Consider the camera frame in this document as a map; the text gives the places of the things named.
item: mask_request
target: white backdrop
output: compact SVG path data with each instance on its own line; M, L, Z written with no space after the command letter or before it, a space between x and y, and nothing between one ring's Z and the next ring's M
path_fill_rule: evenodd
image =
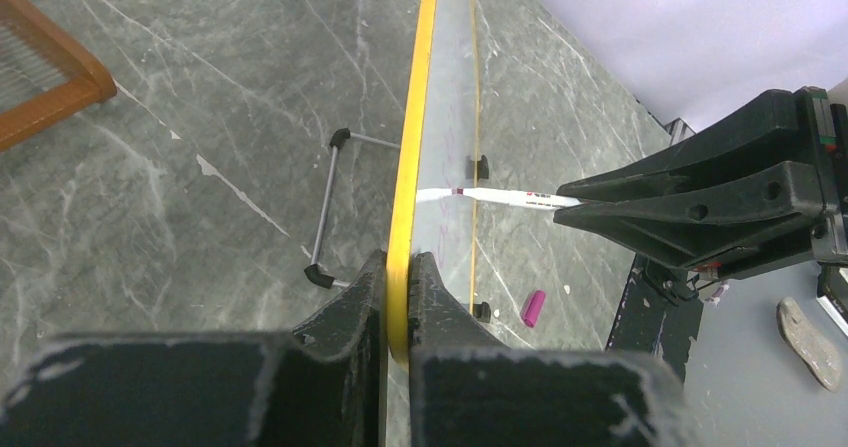
M664 123L848 78L848 0L540 1Z

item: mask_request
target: gray marble floor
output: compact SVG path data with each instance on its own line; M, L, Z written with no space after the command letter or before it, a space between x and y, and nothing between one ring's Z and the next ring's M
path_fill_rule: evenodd
M418 0L32 1L120 92L0 154L0 388L56 333L288 328L335 294L302 273L327 141L399 142ZM667 142L534 0L478 7L490 186L553 192ZM385 248L397 162L348 145L322 255L341 278ZM601 346L630 253L494 206L478 233L499 337ZM549 296L529 330L515 311L534 288ZM406 378L390 374L405 445Z

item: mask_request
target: metal frame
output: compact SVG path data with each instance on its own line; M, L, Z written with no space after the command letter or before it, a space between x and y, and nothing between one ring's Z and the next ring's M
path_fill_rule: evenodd
M355 132L351 132L350 129L339 129L333 133L333 137L330 139L330 149L332 151L330 155L330 172L327 174L327 186L324 188L324 201L321 204L321 217L318 219L318 230L315 233L315 243L312 246L310 264L308 267L303 269L303 272L306 274L306 278L309 279L310 282L325 289L331 289L333 287L345 288L350 285L349 282L338 280L332 275L321 272L321 267L318 266L318 257L321 255L321 244L324 241L324 227L327 224L327 214L330 210L330 197L333 195L333 180L335 179L336 174L336 161L339 158L339 152L342 150L342 147L344 147L344 144L348 139L357 139L363 142L370 142L372 144L400 150L400 146L397 144L368 137L367 135L357 134Z

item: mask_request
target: marker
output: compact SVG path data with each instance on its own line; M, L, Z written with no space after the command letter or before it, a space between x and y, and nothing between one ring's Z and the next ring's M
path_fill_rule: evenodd
M575 207L582 202L574 197L562 197L559 195L540 194L538 192L524 192L521 190L498 190L483 187L471 189L453 189L454 195L463 195L472 199L496 204L523 207L536 210L559 210Z

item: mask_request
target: pink marker cap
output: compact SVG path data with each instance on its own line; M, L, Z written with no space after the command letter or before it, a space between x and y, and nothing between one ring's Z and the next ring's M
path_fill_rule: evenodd
M524 309L521 311L521 320L527 327L535 327L536 321L539 319L539 313L542 312L542 304L545 303L545 292L537 290L527 297L527 302L524 303Z

